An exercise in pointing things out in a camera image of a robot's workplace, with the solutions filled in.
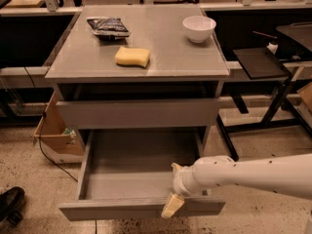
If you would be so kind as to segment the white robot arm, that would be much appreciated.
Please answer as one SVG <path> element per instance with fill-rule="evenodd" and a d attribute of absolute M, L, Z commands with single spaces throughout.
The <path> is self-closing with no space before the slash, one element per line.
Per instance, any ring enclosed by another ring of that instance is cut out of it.
<path fill-rule="evenodd" d="M 191 166 L 172 163 L 173 188 L 162 210 L 172 217 L 185 199 L 209 188 L 239 185 L 277 194 L 312 199 L 312 155 L 234 161 L 228 156 L 203 157 Z"/>

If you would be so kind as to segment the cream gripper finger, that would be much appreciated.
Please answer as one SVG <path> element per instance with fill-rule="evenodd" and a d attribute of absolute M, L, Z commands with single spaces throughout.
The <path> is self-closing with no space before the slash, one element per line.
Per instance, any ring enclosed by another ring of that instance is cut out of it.
<path fill-rule="evenodd" d="M 184 199 L 176 193 L 171 193 L 161 212 L 162 218 L 172 217 L 184 204 Z"/>

